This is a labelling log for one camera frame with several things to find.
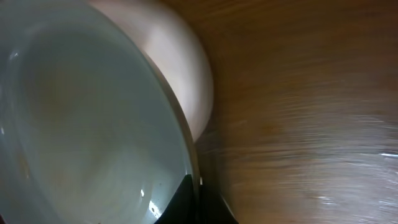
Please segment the white plate bottom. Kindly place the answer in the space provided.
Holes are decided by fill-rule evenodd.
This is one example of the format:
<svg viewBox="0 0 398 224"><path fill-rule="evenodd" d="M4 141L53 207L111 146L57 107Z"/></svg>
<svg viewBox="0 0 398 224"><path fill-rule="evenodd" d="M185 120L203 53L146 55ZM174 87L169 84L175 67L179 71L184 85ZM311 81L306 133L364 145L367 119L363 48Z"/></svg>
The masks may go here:
<svg viewBox="0 0 398 224"><path fill-rule="evenodd" d="M91 1L118 25L160 70L197 140L210 120L214 100L211 68L196 35L157 1Z"/></svg>

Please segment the white plate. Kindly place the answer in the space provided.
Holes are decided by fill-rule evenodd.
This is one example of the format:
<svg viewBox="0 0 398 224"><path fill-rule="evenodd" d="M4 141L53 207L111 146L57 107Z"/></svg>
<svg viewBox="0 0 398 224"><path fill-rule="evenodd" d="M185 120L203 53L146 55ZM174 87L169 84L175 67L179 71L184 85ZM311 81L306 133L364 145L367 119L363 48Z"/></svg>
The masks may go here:
<svg viewBox="0 0 398 224"><path fill-rule="evenodd" d="M1 2L1 221L155 223L197 172L164 77L84 1Z"/></svg>
<svg viewBox="0 0 398 224"><path fill-rule="evenodd" d="M118 25L160 70L197 140L210 120L214 100L211 68L196 35L157 1L91 1Z"/></svg>

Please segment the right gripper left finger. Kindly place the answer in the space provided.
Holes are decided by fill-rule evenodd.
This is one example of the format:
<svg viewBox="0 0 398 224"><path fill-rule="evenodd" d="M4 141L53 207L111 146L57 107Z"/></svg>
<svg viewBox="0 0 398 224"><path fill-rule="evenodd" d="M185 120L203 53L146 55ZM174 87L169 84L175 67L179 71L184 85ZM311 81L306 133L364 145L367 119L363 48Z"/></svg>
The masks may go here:
<svg viewBox="0 0 398 224"><path fill-rule="evenodd" d="M181 181L165 211L155 224L197 224L196 201L191 175Z"/></svg>

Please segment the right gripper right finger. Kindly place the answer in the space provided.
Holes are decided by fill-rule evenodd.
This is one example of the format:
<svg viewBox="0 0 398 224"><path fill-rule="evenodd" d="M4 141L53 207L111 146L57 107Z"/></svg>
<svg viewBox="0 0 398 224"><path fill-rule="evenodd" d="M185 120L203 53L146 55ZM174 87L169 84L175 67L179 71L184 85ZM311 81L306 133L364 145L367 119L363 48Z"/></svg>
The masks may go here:
<svg viewBox="0 0 398 224"><path fill-rule="evenodd" d="M200 186L202 224L238 224L222 195L206 185Z"/></svg>

